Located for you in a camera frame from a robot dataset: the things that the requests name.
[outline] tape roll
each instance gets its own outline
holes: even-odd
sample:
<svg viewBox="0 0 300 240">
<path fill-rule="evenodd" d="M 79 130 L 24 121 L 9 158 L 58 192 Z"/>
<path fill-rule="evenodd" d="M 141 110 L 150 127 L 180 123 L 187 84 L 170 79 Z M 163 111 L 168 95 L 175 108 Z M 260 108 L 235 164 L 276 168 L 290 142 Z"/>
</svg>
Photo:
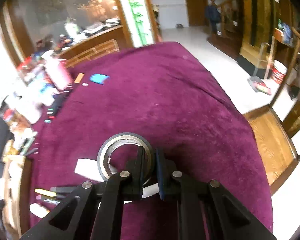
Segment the tape roll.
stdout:
<svg viewBox="0 0 300 240">
<path fill-rule="evenodd" d="M 104 180 L 115 174 L 115 169 L 110 165 L 110 157 L 115 149 L 125 144 L 134 144 L 142 146 L 146 154 L 146 172 L 144 173 L 144 182 L 146 183 L 153 173 L 155 166 L 155 155 L 150 143 L 142 136 L 135 133 L 118 133 L 104 142 L 101 146 L 98 156 L 98 170 Z"/>
</svg>

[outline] paint bucket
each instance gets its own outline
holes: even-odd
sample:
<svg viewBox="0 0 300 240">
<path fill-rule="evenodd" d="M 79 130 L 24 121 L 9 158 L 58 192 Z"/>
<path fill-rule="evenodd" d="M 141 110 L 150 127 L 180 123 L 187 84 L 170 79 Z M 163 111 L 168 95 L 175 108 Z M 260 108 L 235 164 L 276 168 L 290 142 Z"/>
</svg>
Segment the paint bucket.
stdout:
<svg viewBox="0 0 300 240">
<path fill-rule="evenodd" d="M 287 73 L 287 68 L 285 65 L 283 65 L 281 62 L 275 60 L 274 66 L 272 68 L 272 75 L 271 78 L 276 82 L 277 84 L 281 84 L 284 76 Z"/>
</svg>

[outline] door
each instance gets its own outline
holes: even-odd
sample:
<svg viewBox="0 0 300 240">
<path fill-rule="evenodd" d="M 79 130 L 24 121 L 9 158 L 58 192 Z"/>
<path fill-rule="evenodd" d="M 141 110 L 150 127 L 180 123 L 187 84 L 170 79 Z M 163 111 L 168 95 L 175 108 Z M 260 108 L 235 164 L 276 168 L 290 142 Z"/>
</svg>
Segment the door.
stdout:
<svg viewBox="0 0 300 240">
<path fill-rule="evenodd" d="M 188 9 L 188 19 L 190 26 L 207 25 L 204 17 L 205 7 L 208 5 L 208 0 L 186 0 Z"/>
</svg>

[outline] purple tablecloth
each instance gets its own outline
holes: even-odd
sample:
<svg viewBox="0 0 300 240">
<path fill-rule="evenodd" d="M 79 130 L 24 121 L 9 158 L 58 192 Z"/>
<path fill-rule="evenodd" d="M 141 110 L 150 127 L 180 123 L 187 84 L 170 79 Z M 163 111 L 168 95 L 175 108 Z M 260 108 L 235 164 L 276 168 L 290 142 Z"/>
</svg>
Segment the purple tablecloth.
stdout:
<svg viewBox="0 0 300 240">
<path fill-rule="evenodd" d="M 184 47 L 160 43 L 84 62 L 85 73 L 52 124 L 42 120 L 39 153 L 33 155 L 34 189 L 78 185 L 79 158 L 96 159 L 101 145 L 120 132 L 143 136 L 161 147 L 178 169 L 201 181 L 219 180 L 272 230 L 270 188 L 248 122 L 214 77 Z M 104 85 L 89 77 L 110 78 Z M 123 169 L 127 158 L 114 152 L 111 163 Z M 39 218 L 31 214 L 31 226 Z M 158 195 L 124 205 L 122 239 L 177 239 L 175 203 Z"/>
</svg>

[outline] tiled floor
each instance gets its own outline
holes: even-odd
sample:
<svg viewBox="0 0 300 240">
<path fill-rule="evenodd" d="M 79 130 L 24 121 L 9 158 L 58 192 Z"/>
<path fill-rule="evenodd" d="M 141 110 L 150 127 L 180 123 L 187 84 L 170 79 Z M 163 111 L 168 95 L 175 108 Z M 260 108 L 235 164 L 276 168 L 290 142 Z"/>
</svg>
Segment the tiled floor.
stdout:
<svg viewBox="0 0 300 240">
<path fill-rule="evenodd" d="M 189 50 L 216 78 L 242 114 L 268 104 L 278 85 L 273 80 L 265 83 L 272 89 L 272 96 L 255 93 L 247 82 L 249 75 L 237 62 L 206 41 L 209 31 L 203 27 L 162 30 L 164 41 L 177 41 Z M 274 105 L 281 120 L 288 114 L 294 101 L 285 88 Z M 300 154 L 300 131 L 292 138 Z M 300 164 L 285 184 L 272 196 L 274 211 L 274 236 L 288 240 L 300 224 Z"/>
</svg>

